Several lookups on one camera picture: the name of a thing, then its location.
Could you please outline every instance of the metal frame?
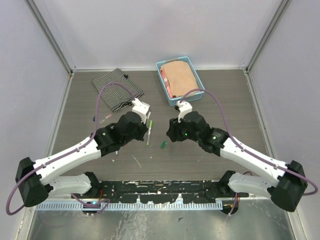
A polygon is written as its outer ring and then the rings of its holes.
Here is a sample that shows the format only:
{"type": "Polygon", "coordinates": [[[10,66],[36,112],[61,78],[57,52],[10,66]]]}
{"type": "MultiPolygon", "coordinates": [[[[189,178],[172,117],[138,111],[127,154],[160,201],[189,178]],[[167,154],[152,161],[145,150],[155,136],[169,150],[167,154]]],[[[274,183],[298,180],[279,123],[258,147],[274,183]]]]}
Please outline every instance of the metal frame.
{"type": "MultiPolygon", "coordinates": [[[[67,98],[68,98],[68,94],[69,94],[69,89],[72,83],[72,79],[74,77],[74,73],[72,73],[69,76],[68,82],[65,86],[64,92],[63,92],[63,97],[61,99],[61,103],[60,103],[60,107],[58,110],[58,114],[57,117],[54,121],[54,125],[53,125],[53,129],[50,135],[50,139],[45,151],[45,155],[46,156],[51,156],[52,155],[52,151],[54,149],[54,145],[55,145],[55,141],[57,138],[57,134],[58,134],[58,129],[59,129],[59,125],[62,119],[62,115],[64,112],[64,108],[67,102],[67,98]]],[[[35,210],[36,210],[36,206],[34,207],[30,207],[30,208],[26,208],[16,235],[16,240],[26,240],[27,236],[29,234],[30,228],[31,228],[31,224],[32,224],[32,219],[34,217],[35,214],[35,210]]]]}
{"type": "MultiPolygon", "coordinates": [[[[70,78],[69,78],[69,81],[66,85],[66,88],[65,88],[65,91],[64,91],[64,95],[63,95],[63,98],[62,98],[62,101],[61,101],[61,105],[60,105],[60,109],[59,109],[59,112],[58,112],[58,115],[57,115],[57,118],[55,120],[55,123],[54,123],[54,128],[53,128],[53,131],[51,133],[51,136],[50,136],[50,140],[49,140],[49,143],[48,143],[48,147],[47,147],[47,150],[46,150],[46,155],[49,156],[52,154],[52,151],[53,151],[53,147],[54,147],[54,143],[55,143],[55,140],[56,140],[56,136],[57,136],[57,133],[58,133],[58,129],[59,129],[59,125],[60,125],[60,122],[61,122],[61,118],[62,118],[62,113],[63,113],[63,110],[64,110],[64,107],[65,107],[65,104],[66,104],[66,101],[67,101],[67,97],[68,97],[68,93],[69,93],[69,89],[70,89],[70,85],[71,85],[71,82],[72,82],[72,78],[74,76],[73,72],[93,72],[93,71],[108,71],[109,69],[82,69],[82,70],[77,70],[74,66],[70,66],[66,57],[64,56],[63,54],[63,51],[61,50],[61,48],[59,47],[56,39],[54,38],[50,28],[48,27],[47,23],[45,22],[42,14],[40,13],[37,5],[35,4],[34,0],[24,0],[26,2],[26,4],[28,5],[28,7],[30,8],[31,12],[33,13],[34,17],[36,18],[37,22],[39,23],[41,29],[43,30],[45,36],[47,37],[49,43],[51,44],[52,48],[54,49],[54,51],[56,52],[58,58],[60,59],[61,63],[63,64],[64,68],[66,69],[66,71],[70,74],[70,78]]],[[[246,69],[243,70],[245,76],[246,76],[246,79],[247,79],[247,83],[248,83],[248,87],[249,87],[249,90],[251,92],[251,95],[252,95],[252,101],[253,101],[253,105],[254,105],[254,108],[255,108],[255,111],[256,111],[256,114],[257,114],[257,118],[258,118],[258,121],[259,121],[259,124],[260,124],[260,128],[261,128],[261,131],[262,131],[262,134],[263,134],[263,138],[264,138],[264,141],[265,141],[265,145],[266,145],[266,150],[268,152],[268,154],[274,158],[274,152],[272,150],[272,143],[271,143],[271,140],[268,136],[268,132],[266,130],[266,125],[265,125],[265,122],[264,122],[264,118],[263,118],[263,114],[262,114],[262,111],[259,107],[259,99],[257,97],[257,94],[256,94],[256,89],[255,89],[255,86],[254,86],[254,82],[253,82],[253,79],[251,77],[251,74],[250,74],[250,71],[251,69],[253,68],[256,60],[258,59],[261,51],[263,50],[265,44],[267,43],[268,39],[270,38],[272,32],[274,31],[275,27],[277,26],[277,23],[279,22],[281,16],[284,14],[285,10],[287,9],[289,3],[291,2],[291,0],[282,0],[281,3],[279,4],[269,26],[267,27],[260,43],[258,44],[250,62],[249,62],[249,65],[246,69]]],[[[212,69],[235,69],[235,68],[212,68],[212,69]]],[[[128,69],[130,71],[141,71],[142,69],[128,69]]],[[[209,70],[209,68],[197,68],[197,70],[209,70]]],[[[32,224],[32,219],[33,219],[33,216],[34,216],[34,213],[35,213],[35,209],[36,207],[32,207],[32,208],[28,208],[25,210],[24,212],[24,215],[23,215],[23,218],[22,218],[22,221],[21,221],[21,224],[20,224],[20,227],[19,227],[19,230],[17,232],[17,237],[16,237],[16,240],[25,240],[26,237],[28,236],[29,234],[29,231],[30,231],[30,228],[31,228],[31,224],[32,224]]],[[[296,212],[293,212],[293,213],[288,213],[288,216],[289,216],[289,219],[290,219],[290,222],[291,222],[291,225],[292,225],[292,228],[293,228],[293,232],[294,232],[294,235],[296,237],[296,239],[299,239],[299,240],[306,240],[306,235],[304,233],[304,229],[303,229],[303,225],[301,223],[301,220],[299,218],[299,215],[296,212]]]]}
{"type": "Polygon", "coordinates": [[[267,43],[268,39],[270,38],[271,34],[273,33],[275,27],[277,26],[279,20],[283,16],[285,10],[289,6],[291,0],[282,0],[279,4],[277,10],[275,11],[275,14],[273,15],[273,18],[271,22],[269,23],[269,26],[267,27],[260,43],[258,44],[258,47],[255,49],[255,52],[250,59],[249,65],[246,68],[247,72],[250,72],[252,67],[254,66],[258,56],[260,55],[262,49],[264,48],[265,44],[267,43]]]}
{"type": "Polygon", "coordinates": [[[72,70],[73,66],[69,65],[65,55],[63,54],[63,51],[59,47],[55,37],[53,36],[50,28],[48,27],[46,21],[44,20],[42,14],[40,13],[37,5],[34,2],[34,0],[24,0],[24,1],[28,5],[30,11],[34,15],[34,17],[35,17],[36,21],[38,22],[38,24],[40,25],[40,28],[42,29],[42,31],[43,31],[44,35],[46,36],[46,38],[48,39],[49,43],[51,44],[54,52],[56,53],[56,55],[60,59],[62,65],[65,68],[65,70],[69,74],[72,74],[73,73],[73,70],[72,70]]]}
{"type": "MultiPolygon", "coordinates": [[[[245,67],[242,66],[213,66],[213,67],[194,67],[195,70],[244,70],[245,67]]],[[[92,73],[92,72],[112,72],[114,68],[99,68],[99,69],[75,69],[74,72],[77,73],[92,73]]],[[[135,67],[135,68],[121,68],[124,72],[133,72],[133,71],[156,71],[156,66],[154,67],[135,67]]]]}
{"type": "MultiPolygon", "coordinates": [[[[259,99],[257,97],[257,91],[255,89],[253,79],[251,77],[251,74],[248,73],[246,70],[244,70],[243,72],[244,72],[244,75],[246,76],[246,79],[247,79],[249,90],[250,90],[250,93],[252,96],[253,106],[254,106],[254,109],[255,109],[255,112],[256,112],[256,115],[258,118],[260,129],[262,131],[266,150],[267,150],[270,157],[277,158],[277,156],[275,156],[275,154],[274,154],[274,151],[272,150],[272,142],[270,141],[268,132],[266,130],[266,125],[264,122],[263,113],[261,112],[261,109],[259,107],[259,99]]],[[[288,212],[287,214],[288,214],[295,238],[297,240],[307,240],[305,230],[303,228],[302,222],[299,217],[299,206],[295,212],[288,212]]]]}
{"type": "MultiPolygon", "coordinates": [[[[248,67],[246,68],[246,70],[243,71],[244,75],[246,76],[247,84],[248,84],[248,87],[249,87],[249,90],[250,90],[250,93],[252,96],[254,109],[255,109],[255,112],[256,112],[256,115],[258,118],[260,129],[262,131],[266,150],[267,150],[268,154],[270,155],[270,157],[272,157],[272,158],[275,158],[275,153],[272,149],[272,141],[269,138],[268,132],[266,130],[266,124],[264,122],[264,115],[263,115],[262,110],[260,108],[259,98],[257,96],[257,91],[256,91],[256,88],[254,85],[254,80],[251,76],[250,71],[252,70],[253,66],[255,65],[259,55],[261,54],[262,50],[264,49],[264,46],[266,45],[266,43],[270,39],[272,33],[274,32],[275,28],[277,27],[277,24],[279,23],[281,17],[284,15],[284,13],[290,3],[291,3],[291,0],[282,0],[281,1],[275,14],[273,15],[273,18],[272,18],[268,28],[266,29],[260,43],[258,44],[250,62],[249,62],[248,67]]],[[[300,211],[300,208],[298,206],[295,212],[288,212],[288,217],[289,217],[295,238],[297,240],[307,240],[305,230],[303,228],[301,219],[299,217],[299,211],[300,211]]]]}

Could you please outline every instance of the wooden tabletop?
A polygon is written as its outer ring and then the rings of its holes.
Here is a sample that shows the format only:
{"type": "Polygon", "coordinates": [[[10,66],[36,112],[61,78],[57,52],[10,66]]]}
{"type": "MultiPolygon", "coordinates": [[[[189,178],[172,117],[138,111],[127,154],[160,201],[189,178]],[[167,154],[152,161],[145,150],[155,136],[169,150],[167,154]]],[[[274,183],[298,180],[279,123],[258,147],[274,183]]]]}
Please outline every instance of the wooden tabletop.
{"type": "MultiPolygon", "coordinates": [[[[220,100],[232,134],[246,145],[266,153],[266,148],[247,81],[242,70],[197,71],[204,87],[220,100]]],[[[92,80],[106,72],[76,72],[71,83],[68,99],[56,137],[53,153],[71,147],[88,137],[95,127],[98,92],[92,80]]],[[[226,170],[245,172],[241,165],[222,157],[204,152],[197,143],[186,140],[172,143],[166,136],[169,119],[178,113],[170,107],[156,71],[128,71],[129,79],[143,91],[140,98],[151,106],[153,120],[150,145],[131,141],[122,147],[118,156],[111,153],[86,162],[64,175],[79,175],[94,172],[99,180],[217,180],[226,170]],[[167,144],[161,148],[163,141],[167,144]]],[[[205,94],[193,101],[193,110],[203,115],[206,122],[215,128],[225,129],[221,113],[215,101],[205,94]]],[[[99,127],[116,123],[121,115],[131,110],[126,107],[112,113],[101,100],[99,120],[112,114],[99,127]]]]}

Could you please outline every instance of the black and white striped fabric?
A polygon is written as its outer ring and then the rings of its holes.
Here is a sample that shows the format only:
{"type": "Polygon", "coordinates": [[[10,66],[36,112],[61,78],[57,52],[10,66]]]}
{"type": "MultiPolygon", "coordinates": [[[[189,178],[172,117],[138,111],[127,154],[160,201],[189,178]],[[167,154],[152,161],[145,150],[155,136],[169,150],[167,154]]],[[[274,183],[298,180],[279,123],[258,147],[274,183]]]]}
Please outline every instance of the black and white striped fabric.
{"type": "MultiPolygon", "coordinates": [[[[135,98],[139,98],[144,94],[144,92],[137,85],[129,80],[128,75],[126,75],[119,68],[103,77],[92,80],[92,83],[98,92],[100,92],[104,85],[108,83],[119,83],[127,87],[135,98]]],[[[114,113],[119,109],[123,109],[125,106],[129,105],[133,100],[127,90],[119,85],[111,85],[105,88],[101,97],[114,113]]]]}

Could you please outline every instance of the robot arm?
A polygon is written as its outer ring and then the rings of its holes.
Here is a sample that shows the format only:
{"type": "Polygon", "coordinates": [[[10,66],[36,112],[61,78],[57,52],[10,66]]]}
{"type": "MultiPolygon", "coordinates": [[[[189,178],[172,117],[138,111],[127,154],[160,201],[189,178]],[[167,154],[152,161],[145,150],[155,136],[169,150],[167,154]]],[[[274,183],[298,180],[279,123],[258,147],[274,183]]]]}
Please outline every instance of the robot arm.
{"type": "Polygon", "coordinates": [[[52,156],[32,161],[29,157],[20,161],[15,181],[19,182],[27,173],[45,165],[37,170],[19,186],[19,191],[26,207],[32,207],[46,200],[49,196],[63,194],[87,194],[95,196],[99,191],[99,181],[92,172],[86,172],[79,176],[60,176],[61,174],[91,160],[99,159],[109,153],[118,151],[132,140],[143,141],[148,131],[146,126],[150,115],[150,106],[140,102],[137,98],[132,101],[132,111],[122,115],[117,123],[111,123],[99,128],[92,141],[85,147],[91,136],[88,136],[78,144],[56,153],[52,156]],[[54,161],[71,151],[74,153],[54,161]]]}
{"type": "Polygon", "coordinates": [[[192,106],[188,102],[178,102],[176,109],[179,110],[179,116],[170,120],[169,130],[166,133],[172,142],[182,142],[187,139],[195,141],[204,151],[235,161],[259,175],[248,176],[227,171],[220,180],[222,191],[255,194],[270,198],[277,206],[286,211],[293,212],[296,209],[308,184],[296,176],[258,160],[244,150],[248,150],[276,166],[305,176],[301,164],[296,161],[288,164],[271,158],[233,137],[241,145],[242,149],[239,148],[226,131],[210,127],[203,116],[197,111],[192,111],[192,106]]]}

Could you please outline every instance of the blue basket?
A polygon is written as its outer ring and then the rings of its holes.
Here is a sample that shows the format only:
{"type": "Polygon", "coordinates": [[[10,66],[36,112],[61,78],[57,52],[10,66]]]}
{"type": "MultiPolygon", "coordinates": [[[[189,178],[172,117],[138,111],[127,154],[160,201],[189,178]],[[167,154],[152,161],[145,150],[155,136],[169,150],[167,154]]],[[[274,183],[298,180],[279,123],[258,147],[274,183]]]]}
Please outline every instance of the blue basket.
{"type": "MultiPolygon", "coordinates": [[[[166,60],[166,61],[159,61],[159,62],[156,63],[156,70],[157,70],[157,72],[158,72],[158,76],[159,76],[159,79],[160,79],[162,88],[163,88],[163,90],[164,90],[164,92],[165,92],[166,99],[168,100],[170,106],[175,106],[175,105],[177,105],[177,102],[180,101],[180,100],[182,99],[182,97],[181,97],[181,96],[175,97],[175,98],[170,98],[170,97],[169,97],[169,94],[168,94],[167,89],[166,89],[165,82],[164,82],[164,80],[163,80],[163,78],[162,78],[162,76],[161,76],[161,73],[160,73],[160,68],[161,68],[161,66],[162,66],[163,64],[167,64],[167,63],[170,63],[170,62],[173,62],[173,61],[184,61],[184,62],[188,63],[189,66],[190,66],[190,68],[191,68],[191,70],[192,70],[192,72],[193,72],[193,75],[194,75],[194,77],[195,77],[195,79],[196,79],[196,83],[198,84],[199,88],[200,88],[200,89],[205,89],[205,87],[204,87],[204,85],[202,84],[202,82],[201,82],[201,80],[200,80],[200,78],[199,78],[199,76],[198,76],[198,74],[197,74],[194,66],[192,65],[189,57],[187,57],[187,56],[181,56],[181,57],[174,58],[174,59],[170,59],[170,60],[166,60]]],[[[202,96],[203,96],[204,94],[205,94],[204,91],[199,91],[199,92],[196,92],[195,94],[193,94],[193,95],[191,95],[191,96],[186,97],[185,100],[186,100],[187,102],[199,100],[199,99],[202,98],[202,96]]]]}

